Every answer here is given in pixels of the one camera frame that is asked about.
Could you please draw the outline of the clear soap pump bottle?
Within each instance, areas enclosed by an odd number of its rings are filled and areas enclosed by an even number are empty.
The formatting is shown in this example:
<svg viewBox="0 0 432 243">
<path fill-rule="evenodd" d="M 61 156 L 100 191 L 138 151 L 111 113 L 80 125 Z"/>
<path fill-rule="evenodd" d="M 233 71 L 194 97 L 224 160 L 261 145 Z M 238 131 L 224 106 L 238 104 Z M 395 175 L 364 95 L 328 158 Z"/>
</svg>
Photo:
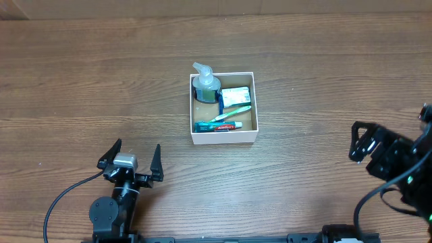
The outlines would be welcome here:
<svg viewBox="0 0 432 243">
<path fill-rule="evenodd" d="M 192 67 L 198 72 L 192 80 L 195 99 L 201 103 L 218 103 L 221 81 L 213 75 L 212 68 L 197 62 Z"/>
</svg>

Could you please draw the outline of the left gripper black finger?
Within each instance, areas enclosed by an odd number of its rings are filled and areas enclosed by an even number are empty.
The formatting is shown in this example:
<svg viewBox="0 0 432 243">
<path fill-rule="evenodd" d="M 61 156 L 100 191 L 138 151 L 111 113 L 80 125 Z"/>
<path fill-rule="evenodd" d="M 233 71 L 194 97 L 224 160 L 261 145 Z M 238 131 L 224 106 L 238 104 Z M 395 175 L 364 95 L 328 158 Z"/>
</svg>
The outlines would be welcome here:
<svg viewBox="0 0 432 243">
<path fill-rule="evenodd" d="M 150 170 L 151 170 L 151 179 L 152 181 L 156 181 L 156 182 L 162 182 L 164 179 L 164 173 L 163 173 L 163 166 L 162 166 L 162 162 L 161 162 L 161 145 L 158 144 L 154 155 L 153 155 L 153 160 L 150 166 Z"/>
<path fill-rule="evenodd" d="M 113 164 L 114 158 L 121 151 L 122 140 L 118 138 L 114 145 L 99 159 L 97 165 Z"/>
</svg>

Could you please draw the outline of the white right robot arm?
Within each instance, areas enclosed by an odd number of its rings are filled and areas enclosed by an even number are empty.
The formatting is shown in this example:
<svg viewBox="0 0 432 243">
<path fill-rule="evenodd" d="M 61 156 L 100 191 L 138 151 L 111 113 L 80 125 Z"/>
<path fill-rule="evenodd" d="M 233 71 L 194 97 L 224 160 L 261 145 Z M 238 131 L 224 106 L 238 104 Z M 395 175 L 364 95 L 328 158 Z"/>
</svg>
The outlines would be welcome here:
<svg viewBox="0 0 432 243">
<path fill-rule="evenodd" d="M 418 118 L 423 123 L 423 133 L 411 140 L 376 123 L 356 121 L 351 128 L 348 153 L 352 161 L 360 163 L 371 156 L 366 166 L 368 173 L 385 183 L 366 194 L 356 205 L 353 222 L 356 236 L 368 242 L 360 227 L 362 206 L 378 194 L 398 191 L 401 201 L 414 210 L 391 207 L 393 210 L 423 218 L 431 225 L 431 105 L 424 104 Z"/>
</svg>

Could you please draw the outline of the green white toothbrush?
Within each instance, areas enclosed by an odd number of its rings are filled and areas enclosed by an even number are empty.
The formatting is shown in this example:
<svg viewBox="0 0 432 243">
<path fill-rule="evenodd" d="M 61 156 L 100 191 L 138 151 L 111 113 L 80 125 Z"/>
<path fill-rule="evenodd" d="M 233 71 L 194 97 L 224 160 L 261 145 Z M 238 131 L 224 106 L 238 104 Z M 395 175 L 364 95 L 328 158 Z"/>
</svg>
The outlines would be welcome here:
<svg viewBox="0 0 432 243">
<path fill-rule="evenodd" d="M 240 114 L 240 113 L 244 113 L 244 112 L 246 112 L 246 111 L 249 111 L 249 110 L 251 110 L 251 106 L 250 105 L 248 105 L 248 106 L 243 106 L 243 107 L 240 107 L 240 108 L 238 108 L 238 109 L 236 109 L 236 110 L 233 110 L 233 111 L 230 111 L 230 112 L 228 112 L 228 113 L 222 113 L 221 115 L 218 115 L 217 117 L 215 117 L 215 118 L 213 118 L 212 120 L 210 120 L 210 122 L 218 122 L 218 121 L 221 121 L 221 120 L 223 120 L 223 119 L 225 119 L 225 118 L 228 118 L 228 117 L 231 117 L 231 116 L 234 116 L 234 115 L 237 115 L 237 114 Z"/>
</svg>

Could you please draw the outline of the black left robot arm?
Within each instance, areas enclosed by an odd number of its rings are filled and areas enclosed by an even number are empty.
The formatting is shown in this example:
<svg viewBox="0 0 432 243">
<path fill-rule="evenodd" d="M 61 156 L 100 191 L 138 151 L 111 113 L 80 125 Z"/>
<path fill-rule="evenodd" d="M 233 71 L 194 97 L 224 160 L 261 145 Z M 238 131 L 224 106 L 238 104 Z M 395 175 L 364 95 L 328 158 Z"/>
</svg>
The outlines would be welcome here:
<svg viewBox="0 0 432 243">
<path fill-rule="evenodd" d="M 132 230 L 140 189 L 152 188 L 164 178 L 160 145 L 156 146 L 150 175 L 137 172 L 136 155 L 121 152 L 121 145 L 122 140 L 118 139 L 97 163 L 104 179 L 114 188 L 111 196 L 100 197 L 90 206 L 93 242 L 141 242 L 142 236 Z"/>
</svg>

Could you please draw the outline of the red white toothpaste tube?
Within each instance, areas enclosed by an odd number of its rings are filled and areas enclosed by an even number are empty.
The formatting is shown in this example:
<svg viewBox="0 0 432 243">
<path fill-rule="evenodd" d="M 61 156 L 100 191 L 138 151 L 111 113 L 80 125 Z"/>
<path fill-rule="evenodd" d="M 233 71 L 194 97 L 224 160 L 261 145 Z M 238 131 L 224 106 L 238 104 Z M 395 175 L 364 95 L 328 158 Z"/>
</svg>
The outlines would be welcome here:
<svg viewBox="0 0 432 243">
<path fill-rule="evenodd" d="M 224 121 L 224 122 L 203 122 L 199 121 L 194 124 L 196 133 L 203 132 L 218 132 L 227 130 L 236 130 L 242 128 L 243 123 L 240 121 Z"/>
</svg>

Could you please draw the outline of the blue disposable razor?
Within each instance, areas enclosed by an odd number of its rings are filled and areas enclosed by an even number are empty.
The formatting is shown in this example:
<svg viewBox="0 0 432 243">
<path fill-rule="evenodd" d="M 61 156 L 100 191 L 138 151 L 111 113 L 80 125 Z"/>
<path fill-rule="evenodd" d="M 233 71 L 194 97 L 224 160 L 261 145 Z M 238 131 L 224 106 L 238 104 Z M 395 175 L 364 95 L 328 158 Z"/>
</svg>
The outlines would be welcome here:
<svg viewBox="0 0 432 243">
<path fill-rule="evenodd" d="M 223 97 L 219 96 L 219 115 L 223 114 L 224 104 L 223 104 Z"/>
</svg>

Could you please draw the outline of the green soap bar package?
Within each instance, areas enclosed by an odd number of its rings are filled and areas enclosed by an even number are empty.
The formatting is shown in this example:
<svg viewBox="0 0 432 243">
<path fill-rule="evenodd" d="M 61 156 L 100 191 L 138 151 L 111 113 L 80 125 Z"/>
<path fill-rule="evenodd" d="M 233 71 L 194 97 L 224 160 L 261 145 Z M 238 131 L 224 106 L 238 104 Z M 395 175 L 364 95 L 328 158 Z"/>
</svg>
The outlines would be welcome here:
<svg viewBox="0 0 432 243">
<path fill-rule="evenodd" d="M 247 86 L 224 88 L 221 90 L 223 107 L 235 107 L 251 104 L 250 89 Z"/>
</svg>

